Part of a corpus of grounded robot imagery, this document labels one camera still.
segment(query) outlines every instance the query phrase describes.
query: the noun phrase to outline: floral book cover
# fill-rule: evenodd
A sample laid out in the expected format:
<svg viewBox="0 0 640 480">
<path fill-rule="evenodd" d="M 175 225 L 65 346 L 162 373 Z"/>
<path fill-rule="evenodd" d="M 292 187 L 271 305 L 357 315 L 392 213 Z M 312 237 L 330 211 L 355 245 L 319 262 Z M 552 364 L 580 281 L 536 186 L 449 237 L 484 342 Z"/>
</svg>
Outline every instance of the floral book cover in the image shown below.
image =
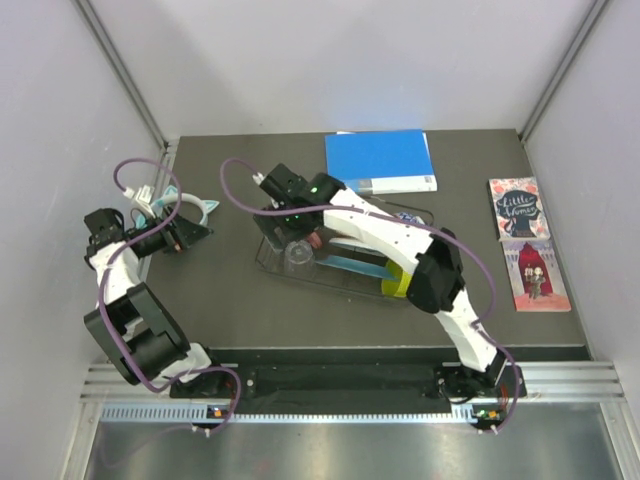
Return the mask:
<svg viewBox="0 0 640 480">
<path fill-rule="evenodd" d="M 518 312 L 568 312 L 571 303 L 550 241 L 502 244 Z"/>
<path fill-rule="evenodd" d="M 551 238 L 535 177 L 489 180 L 489 192 L 501 242 Z"/>
</svg>

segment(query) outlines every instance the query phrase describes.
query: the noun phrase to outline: clear glass cup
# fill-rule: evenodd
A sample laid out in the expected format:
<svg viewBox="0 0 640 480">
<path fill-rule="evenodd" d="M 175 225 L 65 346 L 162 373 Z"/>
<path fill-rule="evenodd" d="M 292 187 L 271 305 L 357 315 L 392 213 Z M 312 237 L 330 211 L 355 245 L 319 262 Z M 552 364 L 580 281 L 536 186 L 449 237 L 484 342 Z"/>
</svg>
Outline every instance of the clear glass cup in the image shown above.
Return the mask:
<svg viewBox="0 0 640 480">
<path fill-rule="evenodd" d="M 316 261 L 313 248 L 306 240 L 291 242 L 284 250 L 284 272 L 300 278 L 313 277 Z"/>
</svg>

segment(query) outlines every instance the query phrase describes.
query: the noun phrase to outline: table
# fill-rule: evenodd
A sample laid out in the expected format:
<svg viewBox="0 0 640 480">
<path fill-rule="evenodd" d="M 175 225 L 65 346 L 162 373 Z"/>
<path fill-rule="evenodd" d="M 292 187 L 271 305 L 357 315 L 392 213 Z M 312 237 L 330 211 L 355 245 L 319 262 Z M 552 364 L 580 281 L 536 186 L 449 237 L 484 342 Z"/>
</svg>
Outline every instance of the table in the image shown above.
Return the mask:
<svg viewBox="0 0 640 480">
<path fill-rule="evenodd" d="M 266 174 L 282 162 L 310 179 L 326 168 L 324 135 L 183 137 L 173 169 L 186 192 L 221 201 L 209 216 L 215 233 L 184 255 L 155 255 L 149 286 L 190 341 L 215 348 L 451 346 L 435 317 L 408 303 L 389 305 L 350 298 L 276 278 L 256 267 L 261 233 L 250 214 L 224 197 L 221 163 L 228 157 L 240 157 Z M 427 138 L 438 192 L 387 197 L 431 210 L 436 226 L 452 230 L 489 266 L 496 279 L 498 302 L 485 325 L 499 342 L 573 348 L 584 358 L 585 336 L 575 310 L 518 313 L 513 305 L 487 180 L 531 175 L 516 132 L 429 131 Z M 266 195 L 248 171 L 232 168 L 228 182 L 245 203 L 267 204 Z M 184 215 L 199 218 L 195 208 L 189 208 L 184 207 Z M 463 257 L 463 262 L 471 300 L 482 311 L 489 302 L 488 285 L 470 259 Z"/>
</svg>

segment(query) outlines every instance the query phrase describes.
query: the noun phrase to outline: metal post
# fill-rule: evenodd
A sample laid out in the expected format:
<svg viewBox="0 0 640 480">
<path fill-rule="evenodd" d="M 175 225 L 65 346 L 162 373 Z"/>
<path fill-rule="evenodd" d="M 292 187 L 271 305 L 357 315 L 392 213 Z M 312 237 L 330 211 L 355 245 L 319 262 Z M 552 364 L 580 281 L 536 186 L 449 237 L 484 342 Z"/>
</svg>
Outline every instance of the metal post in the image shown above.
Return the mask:
<svg viewBox="0 0 640 480">
<path fill-rule="evenodd" d="M 589 11 L 585 15 L 584 20 L 582 21 L 582 24 L 578 29 L 578 32 L 576 33 L 575 37 L 573 37 L 573 40 L 569 44 L 569 48 L 562 56 L 558 67 L 555 69 L 553 75 L 551 76 L 551 80 L 549 80 L 549 83 L 542 91 L 540 99 L 536 103 L 535 108 L 529 115 L 529 118 L 522 128 L 520 139 L 523 144 L 526 143 L 527 140 L 529 140 L 529 137 L 531 137 L 531 134 L 538 125 L 538 122 L 542 118 L 542 115 L 547 110 L 549 103 L 558 91 L 558 87 L 560 87 L 560 85 L 562 84 L 569 69 L 575 62 L 578 54 L 582 50 L 582 47 L 584 47 L 587 38 L 593 31 L 593 28 L 596 26 L 600 18 L 602 18 L 602 14 L 604 13 L 605 8 L 609 5 L 609 3 L 610 0 L 595 0 L 591 4 Z"/>
<path fill-rule="evenodd" d="M 116 77 L 120 81 L 122 88 L 124 88 L 124 91 L 149 130 L 149 134 L 161 149 L 166 148 L 167 141 L 164 138 L 164 135 L 162 135 L 160 127 L 158 127 L 149 107 L 145 103 L 144 98 L 142 98 L 140 90 L 133 81 L 133 78 L 122 61 L 118 50 L 111 41 L 111 38 L 102 24 L 95 8 L 93 8 L 93 5 L 91 5 L 89 0 L 71 0 L 71 2 L 76 6 L 78 12 L 85 20 L 91 34 L 100 46 L 102 52 L 105 54 L 109 65 L 111 65 Z"/>
</svg>

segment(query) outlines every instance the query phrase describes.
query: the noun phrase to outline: yellow object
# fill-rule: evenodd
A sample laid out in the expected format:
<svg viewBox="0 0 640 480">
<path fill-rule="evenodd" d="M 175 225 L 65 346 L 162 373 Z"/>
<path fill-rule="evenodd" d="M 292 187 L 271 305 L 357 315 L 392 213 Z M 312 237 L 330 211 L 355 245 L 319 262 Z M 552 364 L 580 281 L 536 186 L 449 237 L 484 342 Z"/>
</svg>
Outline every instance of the yellow object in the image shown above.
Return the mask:
<svg viewBox="0 0 640 480">
<path fill-rule="evenodd" d="M 411 282 L 411 275 L 391 260 L 387 260 L 385 267 L 396 280 L 382 280 L 382 294 L 389 297 L 406 297 L 407 288 L 409 288 L 409 283 Z"/>
</svg>

